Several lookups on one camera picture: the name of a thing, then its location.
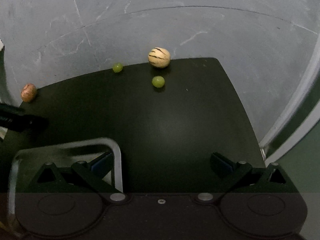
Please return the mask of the green grape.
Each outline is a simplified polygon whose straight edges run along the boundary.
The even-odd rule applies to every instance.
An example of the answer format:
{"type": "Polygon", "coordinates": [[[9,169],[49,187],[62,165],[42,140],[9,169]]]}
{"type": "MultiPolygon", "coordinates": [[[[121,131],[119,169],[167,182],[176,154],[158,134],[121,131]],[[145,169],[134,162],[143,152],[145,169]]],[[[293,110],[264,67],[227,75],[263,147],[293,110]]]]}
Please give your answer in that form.
{"type": "Polygon", "coordinates": [[[119,73],[123,70],[123,64],[120,63],[120,62],[117,62],[115,63],[113,66],[112,66],[112,70],[114,73],[119,73]]]}
{"type": "Polygon", "coordinates": [[[165,85],[165,79],[162,76],[152,78],[152,85],[156,88],[162,88],[165,85]]]}

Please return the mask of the small striped pepino melon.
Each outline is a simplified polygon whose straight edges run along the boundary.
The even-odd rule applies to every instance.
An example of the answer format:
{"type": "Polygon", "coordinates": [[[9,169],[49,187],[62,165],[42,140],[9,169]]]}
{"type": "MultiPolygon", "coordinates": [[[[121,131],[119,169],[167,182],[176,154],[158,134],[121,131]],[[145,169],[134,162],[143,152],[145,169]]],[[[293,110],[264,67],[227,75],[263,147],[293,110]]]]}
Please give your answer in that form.
{"type": "Polygon", "coordinates": [[[164,48],[155,47],[148,53],[148,62],[157,68],[165,68],[170,64],[171,55],[164,48]]]}

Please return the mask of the red apple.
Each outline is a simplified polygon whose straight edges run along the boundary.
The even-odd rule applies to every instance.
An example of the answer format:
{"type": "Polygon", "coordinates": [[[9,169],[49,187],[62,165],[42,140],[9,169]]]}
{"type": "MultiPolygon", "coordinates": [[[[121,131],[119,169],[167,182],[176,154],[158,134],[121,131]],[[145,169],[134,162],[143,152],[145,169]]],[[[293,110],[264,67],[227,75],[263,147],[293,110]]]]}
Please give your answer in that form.
{"type": "Polygon", "coordinates": [[[21,91],[21,99],[23,102],[31,102],[37,95],[37,88],[32,83],[26,84],[21,91]]]}

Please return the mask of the metal tray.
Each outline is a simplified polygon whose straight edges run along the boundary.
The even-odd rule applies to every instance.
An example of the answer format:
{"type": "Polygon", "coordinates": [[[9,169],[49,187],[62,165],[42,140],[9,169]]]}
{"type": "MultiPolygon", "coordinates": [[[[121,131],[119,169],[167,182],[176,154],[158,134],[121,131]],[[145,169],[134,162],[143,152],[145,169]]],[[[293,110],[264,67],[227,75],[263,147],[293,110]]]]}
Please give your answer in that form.
{"type": "Polygon", "coordinates": [[[102,180],[116,190],[123,192],[121,171],[121,151],[119,145],[110,138],[97,138],[65,144],[19,150],[14,155],[9,176],[8,218],[15,216],[16,192],[23,191],[44,163],[54,163],[57,167],[71,167],[77,161],[90,162],[111,150],[114,155],[112,170],[102,180]]]}

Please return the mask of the black mat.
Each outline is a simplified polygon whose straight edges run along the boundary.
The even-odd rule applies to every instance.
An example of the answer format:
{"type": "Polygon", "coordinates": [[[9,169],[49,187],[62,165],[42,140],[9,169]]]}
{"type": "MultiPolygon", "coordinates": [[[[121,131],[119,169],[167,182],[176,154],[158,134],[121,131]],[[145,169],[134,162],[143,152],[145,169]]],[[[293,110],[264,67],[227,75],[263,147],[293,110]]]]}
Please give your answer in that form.
{"type": "Polygon", "coordinates": [[[39,89],[23,103],[39,119],[29,147],[110,138],[120,147],[123,187],[132,193],[214,189],[210,156],[255,167],[264,162],[244,107],[215,58],[103,70],[39,89]],[[162,76],[156,88],[152,78],[162,76]]]}

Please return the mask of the white window frame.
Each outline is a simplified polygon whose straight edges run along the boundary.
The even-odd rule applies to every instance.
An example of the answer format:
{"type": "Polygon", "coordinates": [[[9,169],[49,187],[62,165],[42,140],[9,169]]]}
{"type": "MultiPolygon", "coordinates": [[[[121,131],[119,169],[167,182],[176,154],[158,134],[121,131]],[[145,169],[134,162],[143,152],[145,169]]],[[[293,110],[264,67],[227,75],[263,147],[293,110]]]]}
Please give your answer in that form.
{"type": "Polygon", "coordinates": [[[319,39],[297,89],[259,142],[265,165],[277,162],[319,122],[319,39]]]}

